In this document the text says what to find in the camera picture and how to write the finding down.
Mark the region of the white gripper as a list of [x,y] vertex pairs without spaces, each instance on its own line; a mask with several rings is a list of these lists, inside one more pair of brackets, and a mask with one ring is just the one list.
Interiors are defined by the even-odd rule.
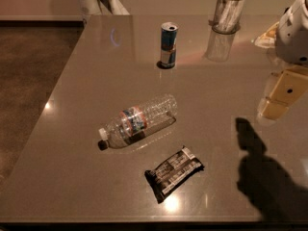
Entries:
[[307,0],[295,0],[281,16],[276,31],[276,55],[294,64],[272,72],[257,109],[260,123],[275,123],[308,91]]

